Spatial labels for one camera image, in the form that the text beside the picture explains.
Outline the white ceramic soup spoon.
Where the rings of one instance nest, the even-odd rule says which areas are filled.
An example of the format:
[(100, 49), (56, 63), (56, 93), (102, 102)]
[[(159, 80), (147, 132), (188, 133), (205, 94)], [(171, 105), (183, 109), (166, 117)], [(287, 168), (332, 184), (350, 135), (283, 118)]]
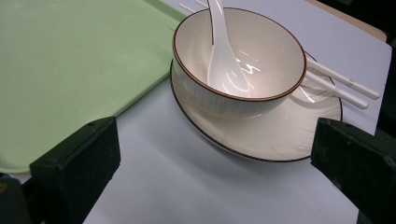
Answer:
[(233, 96), (250, 96), (248, 80), (236, 60), (229, 40), (222, 0), (207, 0), (212, 24), (212, 51), (207, 84)]

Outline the light green plastic tray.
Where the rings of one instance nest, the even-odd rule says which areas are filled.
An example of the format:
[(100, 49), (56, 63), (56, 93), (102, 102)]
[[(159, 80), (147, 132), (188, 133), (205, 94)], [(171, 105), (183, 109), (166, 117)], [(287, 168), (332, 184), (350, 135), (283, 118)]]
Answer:
[(0, 0), (0, 173), (166, 78), (184, 17), (162, 0)]

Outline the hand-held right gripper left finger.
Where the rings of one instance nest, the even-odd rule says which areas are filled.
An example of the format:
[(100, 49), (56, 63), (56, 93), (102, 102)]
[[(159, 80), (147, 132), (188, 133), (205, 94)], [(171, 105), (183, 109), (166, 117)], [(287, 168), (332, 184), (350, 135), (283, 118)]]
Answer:
[(30, 164), (46, 224), (82, 224), (120, 166), (114, 117), (82, 126)]

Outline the cream plate with dark rim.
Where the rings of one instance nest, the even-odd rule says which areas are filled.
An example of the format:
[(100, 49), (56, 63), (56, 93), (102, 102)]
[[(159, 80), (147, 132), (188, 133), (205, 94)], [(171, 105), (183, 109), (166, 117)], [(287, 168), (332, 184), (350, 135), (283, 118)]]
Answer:
[(238, 99), (210, 91), (174, 59), (171, 86), (181, 111), (199, 133), (253, 160), (303, 160), (311, 154), (318, 119), (343, 117), (341, 101), (308, 80), (280, 104)]

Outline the cream bowl with brown rim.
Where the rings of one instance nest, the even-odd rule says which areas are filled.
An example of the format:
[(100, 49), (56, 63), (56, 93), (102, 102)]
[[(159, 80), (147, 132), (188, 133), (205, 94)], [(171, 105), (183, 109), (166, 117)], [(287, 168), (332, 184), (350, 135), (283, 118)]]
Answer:
[(212, 19), (205, 9), (184, 19), (173, 37), (172, 81), (203, 110), (228, 119), (259, 116), (289, 98), (304, 80), (304, 49), (285, 27), (263, 15), (226, 7), (225, 21), (234, 57), (250, 87), (239, 97), (207, 85), (212, 53)]

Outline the white chopstick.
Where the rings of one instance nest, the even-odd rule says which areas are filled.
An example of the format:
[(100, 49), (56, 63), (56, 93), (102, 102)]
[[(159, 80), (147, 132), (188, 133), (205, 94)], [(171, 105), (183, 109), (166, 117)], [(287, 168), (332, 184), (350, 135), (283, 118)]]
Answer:
[[(251, 88), (247, 77), (239, 65), (229, 40), (228, 30), (225, 21), (224, 7), (222, 0), (200, 0), (195, 2), (202, 7), (207, 7), (210, 12), (212, 22), (212, 51), (207, 70), (207, 84), (218, 91), (228, 93), (238, 97), (250, 97)], [(362, 84), (345, 77), (320, 63), (311, 59), (308, 60), (308, 67), (319, 71), (328, 77), (332, 77), (342, 84), (348, 86), (373, 100), (379, 98), (380, 94)]]
[(369, 104), (362, 99), (354, 96), (353, 94), (344, 91), (342, 89), (337, 88), (335, 85), (333, 85), (331, 82), (328, 82), (324, 80), (323, 78), (320, 77), (320, 75), (326, 75), (328, 77), (332, 77), (335, 80), (340, 81), (344, 85), (347, 85), (349, 88), (362, 93), (363, 95), (368, 96), (369, 98), (376, 99), (378, 97), (378, 93), (361, 85), (360, 83), (356, 83), (355, 81), (340, 75), (337, 72), (334, 72), (332, 69), (325, 67), (324, 65), (321, 65), (311, 59), (308, 54), (307, 56), (307, 64), (308, 67), (311, 69), (314, 69), (315, 71), (318, 71), (317, 74), (312, 73), (310, 71), (307, 71), (305, 73), (305, 77), (313, 82), (315, 82), (317, 85), (319, 85), (321, 88), (323, 88), (326, 91), (329, 91), (333, 95), (349, 102), (350, 104), (356, 106), (359, 109), (366, 109)]

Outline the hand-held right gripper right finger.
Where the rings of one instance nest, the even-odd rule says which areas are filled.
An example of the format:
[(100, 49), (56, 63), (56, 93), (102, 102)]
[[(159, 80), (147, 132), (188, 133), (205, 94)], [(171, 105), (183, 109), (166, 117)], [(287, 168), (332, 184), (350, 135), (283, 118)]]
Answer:
[(396, 146), (353, 125), (320, 118), (311, 164), (374, 224), (396, 224)]

